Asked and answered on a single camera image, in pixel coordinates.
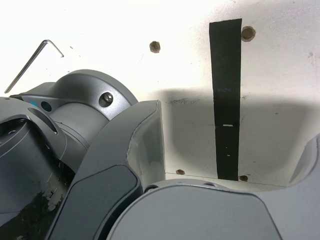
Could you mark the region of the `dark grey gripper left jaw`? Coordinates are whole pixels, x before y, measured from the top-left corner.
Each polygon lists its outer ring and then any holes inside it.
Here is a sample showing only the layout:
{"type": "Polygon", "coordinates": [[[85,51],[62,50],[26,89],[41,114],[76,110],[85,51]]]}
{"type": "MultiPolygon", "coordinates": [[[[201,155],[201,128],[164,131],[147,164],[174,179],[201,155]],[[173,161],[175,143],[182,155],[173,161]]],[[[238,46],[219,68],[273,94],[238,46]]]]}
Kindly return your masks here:
{"type": "Polygon", "coordinates": [[[144,189],[165,179],[162,106],[138,102],[93,139],[46,235],[100,240],[144,189]]]}

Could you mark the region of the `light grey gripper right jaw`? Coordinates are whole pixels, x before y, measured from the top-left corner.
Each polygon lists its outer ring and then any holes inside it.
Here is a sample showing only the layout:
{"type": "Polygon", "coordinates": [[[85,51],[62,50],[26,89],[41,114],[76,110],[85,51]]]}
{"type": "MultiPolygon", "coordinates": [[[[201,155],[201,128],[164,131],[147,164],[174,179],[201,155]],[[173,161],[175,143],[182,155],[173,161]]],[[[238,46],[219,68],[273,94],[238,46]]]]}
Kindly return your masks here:
{"type": "Polygon", "coordinates": [[[245,192],[171,184],[135,200],[109,240],[317,240],[320,237],[320,138],[310,140],[290,185],[245,192]]]}

